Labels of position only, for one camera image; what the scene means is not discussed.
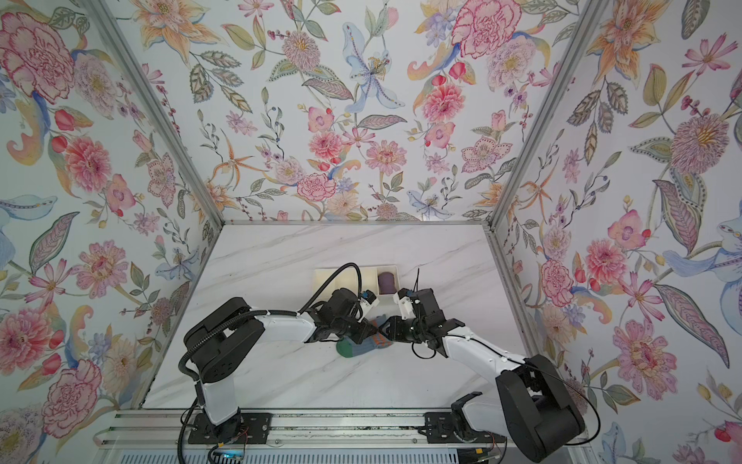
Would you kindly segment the blue orange green sock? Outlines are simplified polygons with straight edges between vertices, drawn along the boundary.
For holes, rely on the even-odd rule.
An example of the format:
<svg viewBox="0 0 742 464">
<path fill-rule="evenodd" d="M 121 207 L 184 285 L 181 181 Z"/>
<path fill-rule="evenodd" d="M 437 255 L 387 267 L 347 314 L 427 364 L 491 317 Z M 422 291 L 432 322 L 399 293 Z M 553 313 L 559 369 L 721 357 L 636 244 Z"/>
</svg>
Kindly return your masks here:
<svg viewBox="0 0 742 464">
<path fill-rule="evenodd" d="M 343 338 L 335 344 L 335 350 L 339 356 L 346 359 L 361 357 L 367 353 L 379 349 L 386 349 L 392 346 L 392 342 L 383 334 L 373 334 L 370 338 L 365 338 L 361 343 L 355 343 L 349 338 Z"/>
</svg>

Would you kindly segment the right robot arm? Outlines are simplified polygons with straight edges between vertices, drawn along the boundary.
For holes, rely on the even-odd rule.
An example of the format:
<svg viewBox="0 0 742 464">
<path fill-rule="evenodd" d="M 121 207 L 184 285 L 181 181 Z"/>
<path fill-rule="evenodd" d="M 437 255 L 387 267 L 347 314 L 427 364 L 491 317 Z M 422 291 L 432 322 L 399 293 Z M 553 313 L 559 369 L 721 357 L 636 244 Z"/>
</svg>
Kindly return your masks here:
<svg viewBox="0 0 742 464">
<path fill-rule="evenodd" d="M 422 344 L 448 360 L 461 363 L 497 389 L 498 398 L 471 392 L 450 406 L 449 426 L 426 430 L 434 438 L 475 443 L 480 436 L 508 440 L 532 462 L 539 463 L 567 445 L 587 427 L 568 392 L 570 386 L 542 355 L 513 354 L 481 338 L 458 319 L 448 319 L 431 289 L 401 289 L 394 295 L 400 313 L 380 332 L 392 342 Z"/>
</svg>

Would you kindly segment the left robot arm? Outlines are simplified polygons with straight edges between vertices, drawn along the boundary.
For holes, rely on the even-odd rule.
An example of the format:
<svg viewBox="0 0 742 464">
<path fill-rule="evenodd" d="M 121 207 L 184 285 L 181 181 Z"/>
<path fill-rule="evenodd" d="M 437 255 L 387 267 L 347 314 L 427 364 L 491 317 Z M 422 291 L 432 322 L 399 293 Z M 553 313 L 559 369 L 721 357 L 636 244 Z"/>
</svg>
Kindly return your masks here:
<svg viewBox="0 0 742 464">
<path fill-rule="evenodd" d="M 347 288 L 299 311 L 252 309 L 243 298 L 235 297 L 187 332 L 178 369 L 192 380 L 197 405 L 208 424 L 225 425 L 240 413 L 232 375 L 255 345 L 344 339 L 361 343 L 378 333 L 365 318 L 376 305 L 378 298 L 372 291 L 356 294 Z"/>
</svg>

